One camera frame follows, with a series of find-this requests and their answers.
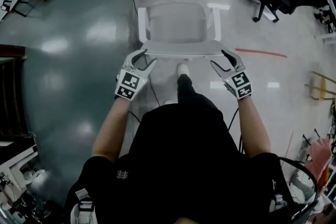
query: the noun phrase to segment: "red line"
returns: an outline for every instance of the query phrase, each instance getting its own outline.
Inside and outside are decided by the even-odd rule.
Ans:
[[[268,51],[263,51],[263,50],[248,50],[248,49],[235,49],[235,50],[236,51],[242,51],[242,52],[254,52],[255,54],[268,54],[268,55],[273,55],[273,56],[279,56],[279,57],[287,58],[287,55],[276,54],[274,52],[268,52]]]

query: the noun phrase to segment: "black shirt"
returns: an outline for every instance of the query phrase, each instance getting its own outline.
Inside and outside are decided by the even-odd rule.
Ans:
[[[267,215],[276,155],[238,152],[221,111],[170,104],[144,115],[129,154],[89,159],[71,188],[65,223],[85,188],[101,223],[244,222]]]

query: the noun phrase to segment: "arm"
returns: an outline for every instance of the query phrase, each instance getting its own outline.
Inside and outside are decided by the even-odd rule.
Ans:
[[[117,98],[93,144],[92,157],[102,156],[114,162],[118,159],[124,140],[131,101]]]
[[[259,113],[250,96],[238,100],[240,131],[249,158],[270,152],[270,141]]]

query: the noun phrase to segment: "white shoe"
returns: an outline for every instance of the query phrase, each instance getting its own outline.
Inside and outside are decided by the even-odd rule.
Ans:
[[[182,74],[186,74],[189,77],[189,68],[185,63],[181,63],[177,67],[177,74],[178,76]]]

